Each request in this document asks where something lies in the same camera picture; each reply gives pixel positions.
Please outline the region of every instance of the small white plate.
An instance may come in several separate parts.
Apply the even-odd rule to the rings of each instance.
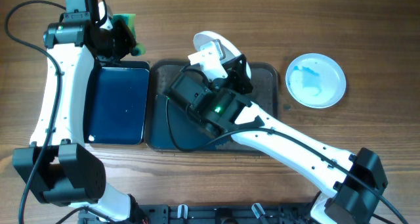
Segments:
[[[346,77],[328,56],[301,55],[290,63],[286,85],[296,101],[311,108],[327,108],[337,103],[346,91]]]

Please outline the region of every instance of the green object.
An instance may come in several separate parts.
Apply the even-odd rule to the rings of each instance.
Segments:
[[[111,24],[114,25],[115,21],[123,20],[133,34],[134,39],[136,39],[135,18],[136,14],[115,14],[111,19]],[[144,48],[144,45],[137,42],[136,47],[133,49],[133,56],[140,56],[145,52],[146,49]]]

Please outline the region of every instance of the black cable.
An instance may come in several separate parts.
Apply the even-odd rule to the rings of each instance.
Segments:
[[[57,76],[56,95],[55,95],[55,98],[54,98],[54,104],[53,104],[53,107],[52,107],[51,118],[50,118],[50,122],[49,122],[49,125],[48,125],[47,135],[45,137],[45,141],[44,141],[44,144],[42,146],[41,152],[39,153],[38,159],[36,160],[35,165],[33,165],[33,169],[31,170],[30,176],[28,178],[28,181],[26,182],[26,186],[25,186],[24,192],[22,194],[22,199],[20,201],[20,207],[19,207],[19,216],[18,216],[19,224],[24,224],[24,212],[25,212],[26,199],[28,198],[28,193],[29,193],[32,181],[33,181],[35,171],[37,171],[40,163],[43,160],[43,157],[45,155],[45,151],[47,150],[47,147],[48,147],[48,143],[51,139],[51,135],[53,134],[54,124],[55,124],[55,119],[56,119],[56,113],[57,113],[57,110],[58,110],[58,102],[59,102],[60,95],[61,95],[61,81],[62,81],[61,76],[62,76],[62,72],[61,72],[60,66],[58,65],[57,61],[55,61],[53,56],[51,56],[48,52],[46,52],[46,50],[44,50],[44,49],[42,49],[42,48],[40,48],[36,45],[33,45],[31,43],[20,40],[20,39],[16,38],[15,36],[13,36],[9,32],[9,20],[10,20],[12,14],[17,9],[19,9],[20,7],[23,7],[23,6],[26,6],[26,5],[29,5],[29,4],[35,4],[35,3],[53,5],[53,6],[56,6],[56,7],[59,7],[61,9],[66,10],[66,8],[63,7],[62,5],[52,3],[50,1],[42,1],[42,0],[26,1],[24,3],[21,3],[17,6],[15,6],[12,10],[10,10],[10,12],[7,14],[6,19],[5,19],[6,34],[11,39],[13,39],[14,41],[16,41],[20,44],[23,44],[27,47],[30,47],[32,49],[35,49],[35,50],[39,51],[40,53],[44,54],[46,57],[48,57],[51,60],[51,62],[54,64],[55,73],[56,73],[56,76]]]
[[[106,8],[106,2],[105,2],[105,0],[102,0],[102,2],[104,3],[105,15],[104,15],[104,17],[102,17],[102,19],[100,19],[100,20],[96,23],[96,25],[97,25],[98,27],[101,27],[103,24],[105,24],[105,23],[106,23],[106,19],[108,18],[108,8]]]
[[[386,224],[395,224],[395,223],[389,221],[388,219],[385,219],[385,218],[381,217],[380,215],[373,214],[372,217],[374,217],[374,218],[378,219],[379,221],[382,221]]]
[[[369,192],[371,192],[373,195],[375,195],[378,199],[380,199],[380,201],[383,202],[399,218],[399,220],[403,224],[408,224],[406,219],[400,214],[400,212],[387,199],[385,199],[381,194],[379,194],[378,192],[373,190],[371,187],[369,187],[365,182],[363,182],[362,180],[360,180],[359,178],[357,178],[356,176],[351,174],[349,171],[347,171],[345,168],[343,168],[342,166],[340,166],[336,162],[334,162],[334,161],[330,160],[329,158],[327,158],[326,156],[324,156],[322,153],[320,153],[317,150],[313,149],[312,147],[304,144],[303,142],[301,142],[301,141],[299,141],[299,140],[297,140],[297,139],[295,139],[295,138],[293,138],[289,135],[286,135],[285,133],[275,131],[273,129],[267,129],[267,128],[239,129],[239,130],[235,130],[235,131],[225,133],[225,134],[217,137],[216,139],[213,139],[212,141],[208,142],[205,145],[197,146],[195,148],[182,148],[182,147],[178,146],[178,144],[175,141],[175,139],[173,137],[173,134],[172,134],[171,124],[169,123],[169,117],[168,117],[168,104],[169,104],[169,98],[166,101],[166,123],[167,123],[168,129],[169,129],[169,136],[170,136],[171,141],[174,144],[175,148],[179,149],[181,152],[194,152],[194,151],[203,149],[205,147],[208,147],[208,146],[211,146],[211,145],[215,144],[216,142],[220,141],[221,139],[224,139],[225,137],[229,137],[229,136],[237,134],[237,133],[262,131],[262,132],[267,132],[269,134],[277,135],[277,136],[283,137],[284,139],[287,139],[287,140],[303,147],[304,149],[308,150],[309,152],[315,154],[317,157],[321,158],[321,160],[327,162],[333,168],[337,168],[339,171],[343,172],[345,175],[349,176],[351,179],[353,179],[357,183],[361,184],[361,186],[363,186],[365,189],[367,189]]]
[[[105,219],[106,221],[109,221],[111,224],[116,224],[116,222],[114,220],[112,220],[110,217],[108,217],[107,215],[104,215],[100,212],[97,212],[89,207],[80,207],[80,208],[75,208],[73,209],[71,212],[67,213],[67,215],[65,215],[62,219],[60,219],[59,221],[57,221],[55,224],[61,224],[63,222],[65,222],[65,220],[67,220],[69,217],[71,217],[73,214],[77,213],[78,211],[81,210],[85,210],[86,212],[90,212],[93,215],[96,215],[100,218]]]

